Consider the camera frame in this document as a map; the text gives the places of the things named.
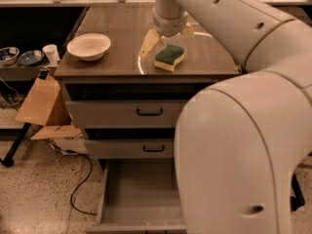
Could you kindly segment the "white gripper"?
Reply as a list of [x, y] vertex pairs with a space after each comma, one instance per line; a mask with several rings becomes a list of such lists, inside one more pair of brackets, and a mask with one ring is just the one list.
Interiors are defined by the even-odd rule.
[[187, 20], [188, 14], [186, 12], [177, 19], [165, 19], [156, 11], [153, 11], [154, 28], [150, 29], [145, 35], [139, 52], [140, 57], [146, 59], [161, 41], [161, 36], [172, 37], [179, 33], [184, 36], [193, 36], [195, 30], [190, 23], [187, 23]]

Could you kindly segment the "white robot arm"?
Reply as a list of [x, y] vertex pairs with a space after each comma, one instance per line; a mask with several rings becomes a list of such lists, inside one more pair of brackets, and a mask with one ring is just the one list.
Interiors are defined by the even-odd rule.
[[155, 0], [173, 36], [192, 16], [244, 69], [185, 104], [175, 173], [187, 234], [291, 234], [295, 168], [312, 148], [311, 30], [258, 0]]

